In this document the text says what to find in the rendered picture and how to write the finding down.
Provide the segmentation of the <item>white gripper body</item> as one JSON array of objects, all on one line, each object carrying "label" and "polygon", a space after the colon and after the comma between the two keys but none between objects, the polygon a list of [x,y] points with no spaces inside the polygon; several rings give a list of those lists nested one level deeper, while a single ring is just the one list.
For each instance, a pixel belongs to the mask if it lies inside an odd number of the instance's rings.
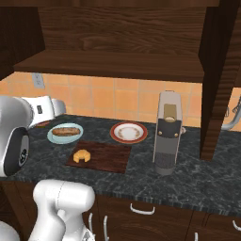
[{"label": "white gripper body", "polygon": [[55,116],[58,117],[66,113],[66,105],[63,101],[58,99],[52,100]]}]

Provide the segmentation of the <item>golden croissant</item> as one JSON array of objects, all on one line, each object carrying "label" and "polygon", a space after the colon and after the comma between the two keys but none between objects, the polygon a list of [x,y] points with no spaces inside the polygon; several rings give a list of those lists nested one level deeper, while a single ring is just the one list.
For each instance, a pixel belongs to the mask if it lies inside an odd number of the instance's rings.
[{"label": "golden croissant", "polygon": [[87,150],[79,150],[73,155],[73,161],[75,163],[78,163],[81,159],[88,162],[90,160],[90,153]]}]

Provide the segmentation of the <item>dark wood cutting board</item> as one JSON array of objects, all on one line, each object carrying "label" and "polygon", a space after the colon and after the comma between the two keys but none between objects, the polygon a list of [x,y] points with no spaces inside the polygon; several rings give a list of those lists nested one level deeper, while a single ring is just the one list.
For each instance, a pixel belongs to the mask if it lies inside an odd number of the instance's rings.
[{"label": "dark wood cutting board", "polygon": [[[87,150],[90,160],[73,161],[73,155],[79,150]],[[67,166],[83,169],[96,169],[124,174],[128,163],[131,147],[94,141],[78,141],[67,161]]]}]

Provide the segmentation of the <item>dark wood cabinet door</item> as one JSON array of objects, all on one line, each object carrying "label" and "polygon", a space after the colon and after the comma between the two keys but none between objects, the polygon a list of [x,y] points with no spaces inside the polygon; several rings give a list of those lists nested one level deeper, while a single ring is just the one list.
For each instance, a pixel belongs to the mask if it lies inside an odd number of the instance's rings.
[{"label": "dark wood cabinet door", "polygon": [[241,64],[241,0],[206,9],[199,59],[204,70],[200,159],[213,158]]},{"label": "dark wood cabinet door", "polygon": [[0,7],[0,81],[14,73],[15,64],[44,49],[36,7]]}]

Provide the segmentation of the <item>brown baguette pastry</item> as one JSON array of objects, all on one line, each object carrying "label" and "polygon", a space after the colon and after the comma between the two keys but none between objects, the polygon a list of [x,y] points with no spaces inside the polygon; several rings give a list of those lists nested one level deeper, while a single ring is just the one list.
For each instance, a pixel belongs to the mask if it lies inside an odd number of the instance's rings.
[{"label": "brown baguette pastry", "polygon": [[80,134],[80,130],[75,127],[60,127],[53,129],[52,134],[58,137],[76,136]]}]

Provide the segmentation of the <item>red rimmed white plate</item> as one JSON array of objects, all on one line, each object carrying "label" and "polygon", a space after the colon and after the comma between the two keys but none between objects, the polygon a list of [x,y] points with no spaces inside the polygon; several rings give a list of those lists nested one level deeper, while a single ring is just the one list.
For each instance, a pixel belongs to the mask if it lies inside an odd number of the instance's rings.
[{"label": "red rimmed white plate", "polygon": [[136,144],[147,137],[148,130],[143,124],[138,122],[123,121],[111,127],[110,135],[119,143]]}]

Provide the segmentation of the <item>grey coffee machine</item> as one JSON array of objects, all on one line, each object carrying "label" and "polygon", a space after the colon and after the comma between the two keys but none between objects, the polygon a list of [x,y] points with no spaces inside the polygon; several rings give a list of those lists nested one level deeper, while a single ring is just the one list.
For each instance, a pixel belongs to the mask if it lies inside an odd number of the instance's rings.
[{"label": "grey coffee machine", "polygon": [[154,169],[158,174],[167,176],[174,171],[184,132],[181,95],[173,90],[161,92],[153,147]]}]

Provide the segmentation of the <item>dark wood drawer front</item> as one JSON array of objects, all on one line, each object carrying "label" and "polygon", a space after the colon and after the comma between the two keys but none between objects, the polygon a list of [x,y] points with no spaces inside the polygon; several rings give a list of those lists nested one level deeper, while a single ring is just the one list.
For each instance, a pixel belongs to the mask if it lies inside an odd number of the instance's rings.
[{"label": "dark wood drawer front", "polygon": [[227,217],[223,215],[194,211],[191,225],[225,233],[241,233],[233,227],[233,220],[241,227],[241,217]]},{"label": "dark wood drawer front", "polygon": [[143,217],[146,220],[153,220],[155,223],[173,222],[174,224],[188,226],[192,216],[191,210],[124,198],[98,195],[97,202],[102,215],[111,213],[117,217],[121,215]]}]

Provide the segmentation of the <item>silver sink tap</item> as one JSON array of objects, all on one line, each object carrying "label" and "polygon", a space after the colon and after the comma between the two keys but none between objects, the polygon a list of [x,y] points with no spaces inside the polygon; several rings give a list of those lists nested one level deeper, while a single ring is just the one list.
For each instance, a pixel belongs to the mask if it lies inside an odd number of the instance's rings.
[{"label": "silver sink tap", "polygon": [[241,96],[239,97],[236,107],[233,109],[233,113],[234,113],[233,120],[227,124],[223,124],[221,126],[222,130],[225,130],[225,131],[231,130],[241,119]]}]

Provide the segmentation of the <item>white wall socket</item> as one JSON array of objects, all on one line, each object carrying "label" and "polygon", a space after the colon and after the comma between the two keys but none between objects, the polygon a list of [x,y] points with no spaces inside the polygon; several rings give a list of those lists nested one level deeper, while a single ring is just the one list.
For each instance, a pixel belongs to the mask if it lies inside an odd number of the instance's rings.
[{"label": "white wall socket", "polygon": [[32,81],[35,88],[45,88],[42,74],[39,72],[32,72]]}]

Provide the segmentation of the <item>dark wood wall cabinet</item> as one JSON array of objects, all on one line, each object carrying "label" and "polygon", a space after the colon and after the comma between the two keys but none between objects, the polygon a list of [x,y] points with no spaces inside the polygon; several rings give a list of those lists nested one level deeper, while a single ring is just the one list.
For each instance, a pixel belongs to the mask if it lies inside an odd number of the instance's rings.
[{"label": "dark wood wall cabinet", "polygon": [[19,72],[200,83],[204,17],[219,0],[112,0],[39,7],[45,49]]}]

